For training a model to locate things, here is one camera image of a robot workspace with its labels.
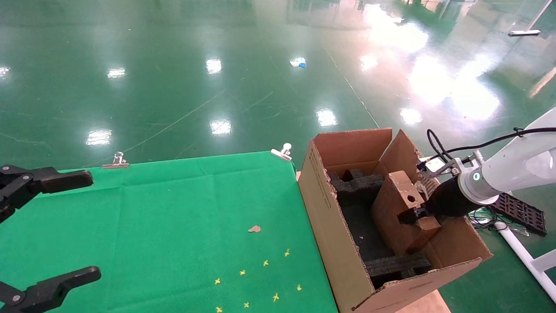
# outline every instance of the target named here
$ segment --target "black cable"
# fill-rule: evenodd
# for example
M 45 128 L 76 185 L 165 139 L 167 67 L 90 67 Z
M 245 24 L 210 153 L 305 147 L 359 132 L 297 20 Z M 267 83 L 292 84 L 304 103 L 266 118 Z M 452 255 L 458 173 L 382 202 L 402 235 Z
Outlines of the black cable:
M 472 145 L 472 146 L 462 146 L 462 147 L 459 147 L 459 148 L 454 148 L 454 149 L 450 149 L 450 150 L 448 150 L 448 151 L 445 151 L 444 154 L 447 155 L 448 153 L 452 153 L 452 152 L 456 152 L 456 151 L 472 150 L 472 149 L 484 148 L 484 147 L 486 147 L 486 146 L 488 146 L 488 145 L 492 145 L 492 144 L 497 143 L 497 142 L 499 142 L 499 141 L 506 140 L 506 139 L 510 139 L 510 138 L 517 137 L 517 136 L 522 137 L 523 135 L 527 135 L 527 134 L 534 134 L 534 133 L 551 133 L 551 132 L 556 132 L 556 127 L 542 127 L 542 128 L 533 128 L 533 129 L 525 129 L 525 130 L 519 130 L 519 129 L 518 129 L 518 130 L 516 130 L 515 133 L 511 133 L 511 134 L 508 134 L 508 135 L 505 135 L 505 136 L 502 136 L 502 137 L 495 138 L 495 139 L 493 139 L 493 140 L 491 140 L 491 141 L 487 141 L 487 142 L 484 143 L 484 144 Z M 435 150 L 435 152 L 437 152 L 436 155 L 431 156 L 429 159 L 427 159 L 427 160 L 421 162 L 419 165 L 422 166 L 422 165 L 424 165 L 425 163 L 427 163 L 427 162 L 429 162 L 429 161 L 431 161 L 431 160 L 433 160 L 433 159 L 442 157 L 442 153 L 441 153 L 441 152 L 436 151 L 436 150 Z
M 476 217 L 476 210 L 473 211 L 472 213 L 468 213 L 467 217 L 471 220 L 471 223 L 473 224 L 473 228 L 475 229 L 483 229 L 486 228 L 490 231 L 502 231 L 504 229 L 507 229 L 508 227 L 510 227 L 509 225 L 512 224 L 511 222 L 508 222 L 506 220 L 504 220 L 504 218 L 499 215 L 498 213 L 496 213 L 494 210 L 492 210 L 489 207 L 485 207 L 488 212 L 490 213 L 490 221 L 486 222 L 486 223 L 481 223 L 479 222 L 479 220 Z M 495 226 L 496 222 L 503 222 L 506 227 L 502 228 L 502 229 L 497 229 Z
M 440 147 L 440 151 L 438 151 L 438 149 L 436 148 L 436 146 L 433 143 L 433 140 L 430 136 L 433 136 L 434 139 L 436 140 L 436 143 L 438 144 L 438 146 Z M 427 129 L 426 130 L 426 137 L 429 139 L 429 144 L 430 146 L 433 148 L 433 150 L 436 152 L 436 154 L 439 156 L 440 159 L 442 159 L 442 161 L 444 161 L 444 163 L 447 163 L 448 160 L 446 160 L 446 158 L 443 156 L 446 155 L 446 157 L 448 157 L 448 159 L 452 160 L 453 158 L 448 154 L 448 152 L 446 152 L 446 149 L 444 149 L 444 146 L 442 146 L 442 143 L 440 142 L 440 139 L 438 139 L 438 136 L 434 133 L 434 131 L 432 129 Z

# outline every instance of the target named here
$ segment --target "open cardboard box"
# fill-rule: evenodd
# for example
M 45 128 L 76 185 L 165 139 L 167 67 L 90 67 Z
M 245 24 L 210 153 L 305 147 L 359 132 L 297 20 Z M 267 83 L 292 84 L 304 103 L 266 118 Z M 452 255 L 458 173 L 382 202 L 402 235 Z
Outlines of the open cardboard box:
M 394 140 L 392 129 L 372 129 L 322 133 L 309 143 L 299 187 L 341 313 L 396 312 L 492 256 L 465 218 L 448 218 L 420 249 L 432 264 L 431 271 L 387 282 L 378 289 L 372 285 L 329 183 L 327 171 L 342 173 L 347 169 L 361 169 L 367 175 L 382 175 L 385 184 L 390 181 L 395 187 L 396 194 L 389 191 L 385 196 L 383 185 L 382 195 L 379 193 L 377 200 L 381 198 L 380 206 L 391 210 L 391 217 L 395 217 L 395 214 L 412 205 L 401 199 L 406 199 L 408 194 L 420 198 L 412 183 L 421 181 L 428 194 L 432 194 L 439 185 L 438 180 L 425 179 L 419 173 L 415 166 L 419 157 L 423 156 L 402 130 Z M 375 217 L 375 223 L 379 229 L 382 228 L 381 233 L 387 244 L 404 239 L 394 236 L 411 236 L 414 230 L 411 227 L 416 227 L 388 224 L 387 218 Z M 406 231 L 393 232 L 395 227 Z M 384 238 L 383 231 L 390 232 L 391 237 Z

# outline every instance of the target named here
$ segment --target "white metal frame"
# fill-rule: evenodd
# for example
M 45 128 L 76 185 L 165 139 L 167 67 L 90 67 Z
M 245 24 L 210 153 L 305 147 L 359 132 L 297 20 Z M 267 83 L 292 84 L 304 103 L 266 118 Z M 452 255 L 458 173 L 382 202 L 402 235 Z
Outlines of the white metal frame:
M 544 11 L 548 8 L 548 6 L 550 6 L 551 2 L 552 2 L 552 0 L 547 0 L 547 2 L 544 4 L 544 7 L 540 10 L 539 14 L 537 14 L 537 16 L 535 16 L 535 18 L 533 18 L 531 23 L 529 23 L 529 25 L 527 25 L 527 28 L 524 31 L 511 31 L 511 32 L 508 33 L 508 35 L 510 35 L 510 36 L 527 36 L 527 35 L 538 35 L 538 34 L 540 34 L 540 31 L 531 30 L 531 28 L 533 28 L 535 23 L 539 20 L 539 17 L 544 13 Z
M 525 249 L 514 233 L 504 222 L 494 224 L 498 232 L 508 242 L 519 259 L 525 264 L 527 269 L 533 274 L 548 296 L 556 303 L 556 285 L 544 272 L 552 267 L 556 267 L 556 250 L 552 250 L 538 258 L 533 258 L 529 251 Z

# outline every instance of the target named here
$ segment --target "small paper scrap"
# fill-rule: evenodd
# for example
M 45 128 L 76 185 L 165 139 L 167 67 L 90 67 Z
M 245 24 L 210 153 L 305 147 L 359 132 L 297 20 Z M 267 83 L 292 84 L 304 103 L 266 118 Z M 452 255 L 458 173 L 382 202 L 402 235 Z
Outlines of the small paper scrap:
M 261 228 L 260 228 L 259 226 L 257 226 L 257 225 L 255 225 L 255 226 L 249 228 L 249 232 L 250 232 L 250 233 L 258 233 L 259 231 L 261 231 Z

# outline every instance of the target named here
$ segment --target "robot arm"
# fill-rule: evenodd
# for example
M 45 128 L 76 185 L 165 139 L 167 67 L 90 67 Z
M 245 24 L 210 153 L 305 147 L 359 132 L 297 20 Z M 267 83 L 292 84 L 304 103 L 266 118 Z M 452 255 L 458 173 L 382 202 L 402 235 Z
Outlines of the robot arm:
M 398 215 L 400 223 L 413 224 L 425 216 L 460 217 L 493 204 L 498 195 L 512 190 L 556 182 L 556 108 L 551 109 L 527 128 L 502 139 L 515 137 L 487 161 L 477 150 L 463 160 L 454 158 L 443 163 L 436 155 L 418 164 L 427 178 L 451 173 L 419 208 Z M 445 151 L 453 152 L 470 147 Z

